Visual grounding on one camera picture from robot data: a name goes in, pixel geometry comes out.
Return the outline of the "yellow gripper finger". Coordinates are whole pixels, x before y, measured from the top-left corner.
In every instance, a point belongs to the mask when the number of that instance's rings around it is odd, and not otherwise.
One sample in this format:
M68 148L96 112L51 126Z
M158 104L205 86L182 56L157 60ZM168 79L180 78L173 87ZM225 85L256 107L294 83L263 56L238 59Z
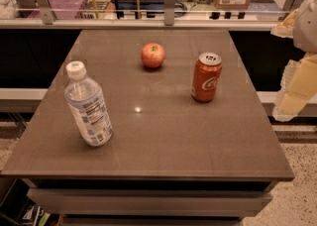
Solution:
M279 122L292 120L316 94L317 55L306 54L300 61L291 59L282 75L273 118Z
M293 27L298 10L295 9L285 19L270 30L270 33L280 38L292 38Z

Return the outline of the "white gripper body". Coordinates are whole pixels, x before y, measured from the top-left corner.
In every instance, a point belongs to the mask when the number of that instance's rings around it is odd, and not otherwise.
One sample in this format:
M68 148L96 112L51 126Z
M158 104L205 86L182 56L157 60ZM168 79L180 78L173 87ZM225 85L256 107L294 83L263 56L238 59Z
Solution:
M294 45L307 53L317 53L317 0L304 0L293 27Z

